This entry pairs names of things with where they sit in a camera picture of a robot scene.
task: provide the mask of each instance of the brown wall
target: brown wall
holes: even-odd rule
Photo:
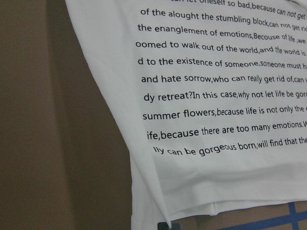
[[[0,229],[129,229],[129,153],[65,2],[0,15]]]

